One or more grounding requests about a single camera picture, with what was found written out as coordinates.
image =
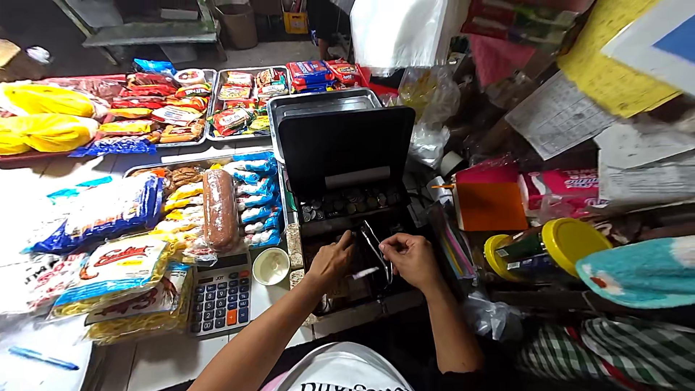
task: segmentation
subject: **calculator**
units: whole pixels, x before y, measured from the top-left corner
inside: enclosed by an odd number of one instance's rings
[[[191,335],[208,335],[246,326],[251,311],[251,256],[219,257],[213,266],[196,266],[188,322]]]

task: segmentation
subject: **yellow crate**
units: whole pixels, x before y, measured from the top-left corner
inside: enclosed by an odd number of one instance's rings
[[[282,17],[285,21],[285,31],[287,34],[308,34],[309,18],[306,13],[287,13],[283,12]]]

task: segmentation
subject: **hand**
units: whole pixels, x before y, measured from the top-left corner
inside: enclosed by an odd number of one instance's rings
[[[379,249],[393,263],[393,274],[400,274],[410,285],[427,293],[442,283],[432,244],[424,237],[395,234]]]
[[[352,261],[353,250],[352,233],[348,230],[338,243],[319,249],[306,277],[312,279],[322,293],[328,292],[339,279],[345,277],[345,270]]]

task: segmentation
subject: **black cash box lid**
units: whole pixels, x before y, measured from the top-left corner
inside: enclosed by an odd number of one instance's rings
[[[406,106],[283,119],[278,136],[292,192],[310,198],[345,181],[400,182],[414,122]]]

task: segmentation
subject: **cash box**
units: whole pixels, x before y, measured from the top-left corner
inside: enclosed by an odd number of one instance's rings
[[[356,245],[349,274],[378,267],[365,278],[344,279],[315,315],[411,289],[393,275],[378,243],[415,229],[402,182],[414,120],[413,109],[399,106],[292,115],[279,123],[285,205],[299,223],[305,270],[319,248],[345,230]]]

